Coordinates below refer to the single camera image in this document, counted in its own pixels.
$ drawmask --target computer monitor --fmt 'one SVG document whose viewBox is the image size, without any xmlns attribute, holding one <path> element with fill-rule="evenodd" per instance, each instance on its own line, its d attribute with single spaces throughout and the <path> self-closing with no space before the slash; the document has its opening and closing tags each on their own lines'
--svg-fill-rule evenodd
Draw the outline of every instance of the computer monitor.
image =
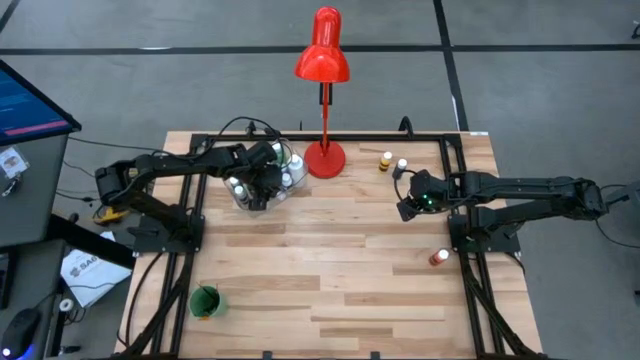
<svg viewBox="0 0 640 360">
<path fill-rule="evenodd" d="M 70 114 L 0 60 L 0 146 L 81 128 Z"/>
</svg>

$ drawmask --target sticker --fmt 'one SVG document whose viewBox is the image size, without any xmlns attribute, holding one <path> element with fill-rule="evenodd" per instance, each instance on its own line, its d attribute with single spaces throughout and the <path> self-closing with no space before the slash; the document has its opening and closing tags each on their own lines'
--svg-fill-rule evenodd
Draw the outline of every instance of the sticker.
<svg viewBox="0 0 640 360">
<path fill-rule="evenodd" d="M 29 163 L 20 155 L 18 149 L 10 147 L 0 153 L 0 167 L 8 179 L 13 179 L 29 168 Z"/>
</svg>

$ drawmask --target lamp base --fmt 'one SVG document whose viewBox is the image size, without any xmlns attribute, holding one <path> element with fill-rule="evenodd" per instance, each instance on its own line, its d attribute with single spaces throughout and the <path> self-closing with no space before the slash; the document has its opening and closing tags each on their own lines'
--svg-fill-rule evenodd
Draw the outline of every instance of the lamp base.
<svg viewBox="0 0 640 360">
<path fill-rule="evenodd" d="M 337 142 L 329 143 L 327 153 L 323 156 L 322 146 L 316 141 L 307 148 L 304 161 L 309 166 L 309 174 L 320 179 L 329 179 L 342 172 L 347 160 L 344 150 Z"/>
</svg>

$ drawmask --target wooden table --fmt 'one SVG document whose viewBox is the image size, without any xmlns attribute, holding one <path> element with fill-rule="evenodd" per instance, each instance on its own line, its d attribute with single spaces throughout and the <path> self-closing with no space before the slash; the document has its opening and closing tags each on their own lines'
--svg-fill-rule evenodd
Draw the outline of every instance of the wooden table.
<svg viewBox="0 0 640 360">
<path fill-rule="evenodd" d="M 186 153 L 191 134 L 170 132 L 164 149 Z M 489 137 L 461 136 L 468 170 L 497 175 Z M 308 145 L 293 144 L 299 153 Z M 406 158 L 410 169 L 428 169 L 441 177 L 438 146 L 341 145 L 347 165 L 338 177 L 308 176 L 304 189 L 257 218 L 235 206 L 221 180 L 209 179 L 203 209 L 206 234 L 195 257 L 191 289 L 217 285 L 230 306 L 221 318 L 187 315 L 180 357 L 259 358 L 264 350 L 278 358 L 368 358 L 371 351 L 380 351 L 383 358 L 475 357 L 457 256 L 438 267 L 428 263 L 436 250 L 450 246 L 446 214 L 403 223 L 391 171 L 380 173 L 377 168 L 381 154 L 391 151 L 394 160 Z M 408 187 L 407 179 L 405 175 L 400 181 L 401 192 Z M 182 178 L 159 179 L 154 196 L 177 203 L 181 183 Z M 195 188 L 194 180 L 191 199 Z M 152 258 L 148 254 L 137 260 L 125 315 Z M 524 343 L 540 351 L 522 270 L 503 254 L 487 254 L 487 259 L 498 309 Z M 132 322 L 134 336 L 158 306 L 165 264 L 166 255 L 143 284 Z M 480 312 L 490 351 L 486 315 Z M 167 319 L 164 351 L 174 314 Z"/>
</svg>

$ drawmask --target small bottle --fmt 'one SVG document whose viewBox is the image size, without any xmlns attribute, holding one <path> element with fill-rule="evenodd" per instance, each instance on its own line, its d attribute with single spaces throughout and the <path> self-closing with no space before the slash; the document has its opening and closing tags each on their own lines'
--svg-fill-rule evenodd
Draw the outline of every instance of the small bottle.
<svg viewBox="0 0 640 360">
<path fill-rule="evenodd" d="M 247 190 L 245 190 L 244 186 L 242 185 L 238 185 L 233 188 L 233 195 L 241 204 L 246 204 L 247 202 L 249 202 L 249 195 L 247 194 Z"/>
<path fill-rule="evenodd" d="M 229 185 L 231 185 L 232 188 L 235 188 L 236 186 L 240 185 L 240 180 L 232 176 L 229 178 Z"/>
<path fill-rule="evenodd" d="M 429 258 L 429 264 L 431 264 L 432 266 L 438 266 L 443 262 L 447 261 L 448 258 L 449 258 L 449 250 L 440 249 L 438 250 L 438 252 L 431 255 L 431 257 Z"/>
<path fill-rule="evenodd" d="M 289 174 L 291 174 L 293 185 L 295 187 L 302 187 L 304 185 L 302 179 L 305 176 L 304 161 L 302 161 L 302 158 L 297 154 L 293 154 L 287 168 L 289 169 Z"/>
<path fill-rule="evenodd" d="M 284 190 L 281 190 L 280 192 L 278 192 L 278 194 L 276 195 L 276 198 L 280 201 L 284 201 L 287 198 L 287 192 Z"/>
<path fill-rule="evenodd" d="M 393 169 L 393 178 L 396 180 L 400 180 L 402 177 L 402 170 L 407 168 L 407 160 L 400 159 L 396 163 L 396 167 Z"/>
<path fill-rule="evenodd" d="M 386 172 L 387 170 L 389 170 L 389 164 L 391 164 L 392 157 L 393 155 L 391 154 L 391 152 L 387 151 L 386 153 L 384 153 L 380 158 L 378 169 L 382 172 Z"/>
<path fill-rule="evenodd" d="M 278 156 L 278 158 L 276 159 L 276 164 L 280 165 L 282 163 L 286 163 L 286 161 L 284 161 L 283 159 L 284 152 L 282 151 L 282 145 L 279 142 L 276 142 L 273 145 L 271 145 L 271 147 L 273 148 L 273 151 L 275 151 L 276 155 Z"/>
<path fill-rule="evenodd" d="M 291 185 L 293 185 L 293 180 L 291 180 L 291 175 L 289 175 L 289 173 L 282 174 L 282 186 L 284 186 L 285 188 L 288 188 Z"/>
</svg>

